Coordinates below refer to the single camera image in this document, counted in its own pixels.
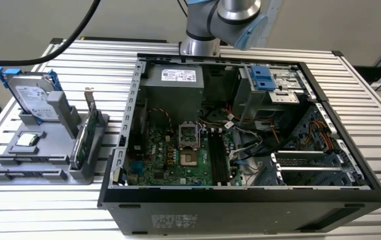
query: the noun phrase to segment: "white label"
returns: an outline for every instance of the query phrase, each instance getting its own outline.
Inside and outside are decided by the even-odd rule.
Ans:
[[[226,129],[229,129],[230,127],[233,127],[234,123],[232,121],[229,121],[224,126]]]
[[[197,214],[156,214],[152,215],[153,227],[157,229],[186,229],[194,228],[197,222]]]
[[[57,121],[55,108],[47,103],[47,92],[37,86],[16,86],[16,89],[32,115],[45,121]]]
[[[229,114],[229,115],[228,115],[228,119],[229,119],[229,120],[233,120],[233,118],[234,118],[234,115],[233,115],[233,114]]]
[[[196,70],[164,69],[162,81],[196,82]]]

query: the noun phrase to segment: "metal bracket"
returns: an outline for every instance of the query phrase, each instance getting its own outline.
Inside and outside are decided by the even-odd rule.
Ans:
[[[288,91],[269,91],[272,103],[274,104],[300,104],[297,95]]]

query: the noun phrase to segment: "ram slot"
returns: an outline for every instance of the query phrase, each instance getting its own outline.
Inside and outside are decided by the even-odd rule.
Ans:
[[[216,131],[209,133],[208,141],[213,185],[226,186],[229,173],[221,133]]]

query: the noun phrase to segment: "aluminum workbench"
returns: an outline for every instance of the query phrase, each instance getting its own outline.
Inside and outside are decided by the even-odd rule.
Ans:
[[[49,45],[44,54],[59,45]],[[97,107],[110,115],[92,185],[0,186],[0,238],[121,239],[108,211],[97,210],[98,190],[106,157],[118,141],[121,119],[133,74],[136,54],[177,54],[177,44],[79,40],[51,62],[33,71],[49,69],[60,75],[63,88],[79,111],[88,110],[85,87],[94,89]],[[381,181],[381,98],[348,60],[330,51],[253,48],[238,51],[222,47],[228,58],[306,62],[330,99],[342,123]],[[0,115],[0,154],[20,126],[19,105],[11,100]],[[381,239],[381,209],[329,233],[293,235],[153,236],[157,239]]]

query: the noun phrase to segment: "hard drive label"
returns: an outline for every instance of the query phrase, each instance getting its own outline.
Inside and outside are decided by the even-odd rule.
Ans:
[[[21,103],[28,107],[33,116],[45,121],[59,120],[55,108],[47,103],[47,92],[37,86],[16,86]]]

